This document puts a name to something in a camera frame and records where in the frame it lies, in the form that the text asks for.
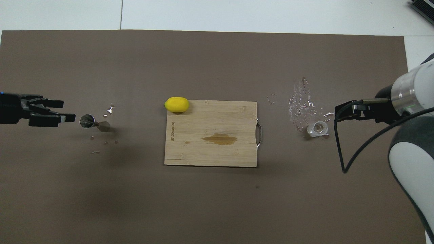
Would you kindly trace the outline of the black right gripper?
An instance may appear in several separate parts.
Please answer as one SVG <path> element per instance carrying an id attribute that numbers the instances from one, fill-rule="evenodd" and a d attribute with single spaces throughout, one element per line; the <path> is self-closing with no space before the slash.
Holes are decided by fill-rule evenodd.
<path id="1" fill-rule="evenodd" d="M 390 99 L 392 97 L 391 92 L 392 85 L 389 85 L 379 90 L 374 98 Z M 370 104 L 369 108 L 363 101 L 349 101 L 335 107 L 335 118 L 338 122 L 374 119 L 376 123 L 384 122 L 386 124 L 392 124 L 400 119 L 400 115 L 396 112 L 391 100 L 386 103 Z"/>

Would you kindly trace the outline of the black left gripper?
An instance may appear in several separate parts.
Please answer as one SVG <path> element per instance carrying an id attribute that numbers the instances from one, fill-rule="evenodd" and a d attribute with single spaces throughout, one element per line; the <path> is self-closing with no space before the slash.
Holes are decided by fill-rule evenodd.
<path id="1" fill-rule="evenodd" d="M 73 113 L 42 115 L 33 113 L 28 118 L 28 112 L 22 104 L 28 108 L 48 109 L 63 108 L 64 101 L 48 99 L 43 96 L 21 96 L 14 93 L 0 94 L 0 123 L 17 124 L 20 119 L 28 119 L 31 127 L 58 127 L 60 123 L 74 122 L 76 115 Z"/>

